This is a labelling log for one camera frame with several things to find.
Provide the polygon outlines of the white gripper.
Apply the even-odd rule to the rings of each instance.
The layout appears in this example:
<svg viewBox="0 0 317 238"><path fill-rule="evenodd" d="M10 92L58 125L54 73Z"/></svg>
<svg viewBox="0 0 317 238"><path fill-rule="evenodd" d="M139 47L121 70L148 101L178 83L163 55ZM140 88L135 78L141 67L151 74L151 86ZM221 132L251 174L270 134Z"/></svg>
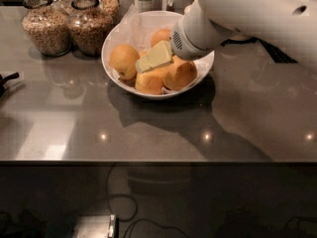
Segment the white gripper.
<svg viewBox="0 0 317 238"><path fill-rule="evenodd" d="M235 35L234 31L208 19L198 0L194 0L190 10L170 31L169 42L158 42L136 61L137 72L147 72L172 63L172 52L182 60L204 58Z"/></svg>

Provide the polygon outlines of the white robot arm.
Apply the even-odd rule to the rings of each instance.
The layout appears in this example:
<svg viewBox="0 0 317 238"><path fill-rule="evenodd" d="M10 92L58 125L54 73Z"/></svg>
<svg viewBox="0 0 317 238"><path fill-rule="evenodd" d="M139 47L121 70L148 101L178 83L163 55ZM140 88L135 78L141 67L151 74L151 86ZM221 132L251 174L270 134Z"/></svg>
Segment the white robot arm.
<svg viewBox="0 0 317 238"><path fill-rule="evenodd" d="M317 0L194 0L163 48L197 60L238 35L263 40L317 71Z"/></svg>

